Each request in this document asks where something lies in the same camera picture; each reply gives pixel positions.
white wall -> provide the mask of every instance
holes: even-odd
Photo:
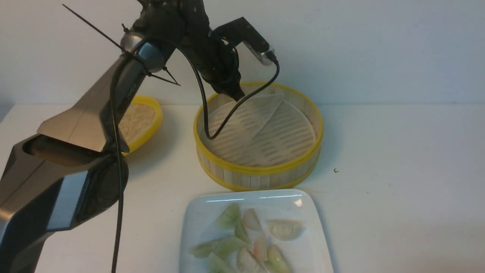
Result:
[[[11,107],[9,106],[1,106],[0,105],[0,122],[7,116],[8,112],[10,112]]]
[[[136,0],[2,0],[0,104],[75,102],[119,51],[75,18],[68,4],[115,40],[139,15]],[[276,48],[278,82],[318,103],[485,102],[484,0],[206,0],[211,26],[245,16]],[[245,80],[267,80],[241,48]],[[148,79],[140,93],[200,103],[176,53],[183,88]]]

tabletop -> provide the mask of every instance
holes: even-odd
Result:
[[[0,123],[12,145],[69,105],[16,105]],[[322,105],[319,163],[297,186],[314,200],[336,273],[485,272],[485,105]],[[198,106],[163,106],[160,130],[128,156],[118,272],[178,272],[184,211],[227,192],[202,171]],[[37,273],[109,272],[116,205],[51,236]]]

square plate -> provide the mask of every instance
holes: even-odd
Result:
[[[313,200],[300,190],[278,189],[208,195],[193,200],[185,212],[180,246],[180,273],[207,272],[207,259],[193,257],[189,254],[189,249],[234,235],[234,230],[219,231],[213,225],[214,220],[234,202],[240,205],[241,215],[249,208],[256,210],[269,245],[278,245],[294,273],[333,272],[322,224]],[[269,233],[265,223],[269,219],[301,221],[304,223],[304,230],[293,241],[279,241]],[[248,230],[248,235],[254,242],[257,233]],[[236,269],[235,254],[230,258],[230,265]]]

dumpling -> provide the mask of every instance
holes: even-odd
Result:
[[[259,262],[268,260],[268,246],[266,244],[266,236],[264,233],[261,233],[256,240],[254,240],[253,254]]]
[[[236,266],[240,273],[266,273],[266,269],[245,247],[238,252]]]
[[[247,236],[247,231],[246,231],[246,228],[244,227],[242,219],[239,219],[238,223],[236,224],[236,227],[234,228],[234,236],[241,239],[242,241],[245,241],[246,243],[250,243],[250,240]]]
[[[298,221],[293,220],[268,220],[271,235],[281,241],[289,241],[300,236],[303,225]]]
[[[256,215],[256,211],[253,208],[245,211],[242,219],[244,222],[244,226],[247,229],[258,232],[263,230],[261,223],[259,222],[258,216]]]
[[[189,253],[196,258],[207,258],[209,254],[217,247],[219,240],[210,241],[200,245],[196,245],[189,250]]]
[[[236,273],[223,259],[215,253],[209,255],[209,273]]]
[[[239,210],[239,204],[232,203],[226,210],[217,217],[215,224],[220,230],[226,230],[234,228],[241,218],[241,211]]]
[[[290,266],[281,255],[281,251],[275,244],[268,250],[268,262],[266,268],[271,273],[292,273]]]
[[[233,252],[236,252],[247,245],[248,244],[241,239],[229,236],[220,240],[214,249],[214,253],[225,260]]]

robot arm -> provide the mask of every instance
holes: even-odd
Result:
[[[234,100],[244,96],[239,61],[233,48],[244,42],[263,64],[269,44],[240,18],[214,31],[202,0],[146,0],[139,19],[126,30],[126,54],[69,110],[38,128],[38,134],[12,149],[0,180],[0,272],[35,271],[45,240],[102,213],[118,200],[118,164],[114,152],[110,85],[120,64],[115,114],[124,115],[148,72],[157,72],[182,48],[217,93]],[[171,43],[147,42],[146,37]],[[123,151],[128,146],[122,140]],[[122,161],[124,186],[128,165]]]

